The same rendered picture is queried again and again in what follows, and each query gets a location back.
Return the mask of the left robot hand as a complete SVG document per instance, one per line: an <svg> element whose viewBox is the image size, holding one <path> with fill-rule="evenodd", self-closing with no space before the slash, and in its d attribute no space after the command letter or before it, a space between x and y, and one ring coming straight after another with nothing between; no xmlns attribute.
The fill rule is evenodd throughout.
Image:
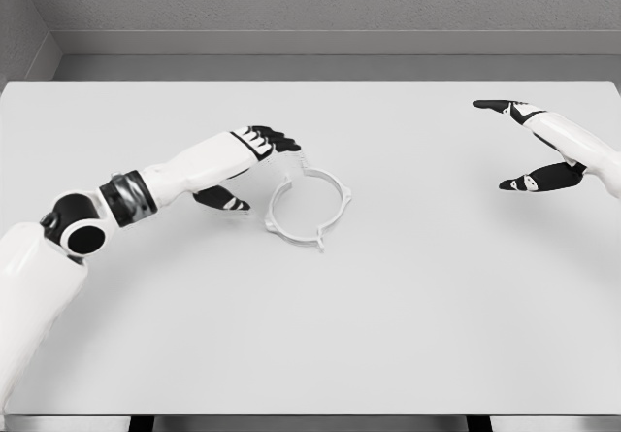
<svg viewBox="0 0 621 432"><path fill-rule="evenodd" d="M221 183L237 177L272 154L297 152L301 146L282 132L268 126L250 125L221 133L200 148L201 170L193 198L199 204L221 211L248 211L250 205Z"/></svg>

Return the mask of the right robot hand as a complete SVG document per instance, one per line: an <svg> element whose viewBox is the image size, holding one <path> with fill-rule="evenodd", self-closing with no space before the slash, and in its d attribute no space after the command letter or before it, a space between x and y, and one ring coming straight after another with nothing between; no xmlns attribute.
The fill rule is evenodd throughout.
<svg viewBox="0 0 621 432"><path fill-rule="evenodd" d="M560 163L539 167L530 173L500 182L501 190L560 190L580 184L586 175L593 175L601 181L599 169L602 160L607 152L616 150L568 118L530 103L479 99L473 101L473 106L510 117L563 157Z"/></svg>

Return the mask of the thin white pipe clamp half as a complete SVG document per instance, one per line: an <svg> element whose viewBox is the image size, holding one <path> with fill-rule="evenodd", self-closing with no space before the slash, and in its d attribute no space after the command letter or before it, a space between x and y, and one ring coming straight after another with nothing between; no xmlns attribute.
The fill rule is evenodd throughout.
<svg viewBox="0 0 621 432"><path fill-rule="evenodd" d="M319 179L322 179L328 182L337 190L337 192L339 193L341 197L341 204L336 214L332 218L330 218L328 221L317 226L317 234L314 240L316 241L317 247L321 251L324 251L325 250L324 236L342 218L346 207L348 206L348 204L350 203L352 199L352 192L351 192L351 189L348 186L344 185L335 175L323 169L308 168L304 171L304 174L308 177L319 178Z"/></svg>
<svg viewBox="0 0 621 432"><path fill-rule="evenodd" d="M302 237L287 232L278 223L276 218L276 204L281 196L289 191L293 187L293 179L285 177L284 181L274 191L269 204L268 210L264 218L264 224L268 232L278 235L282 240L288 244L300 247L314 247L319 252L325 251L325 245L323 241L323 231L320 225L316 226L316 232L313 237Z"/></svg>

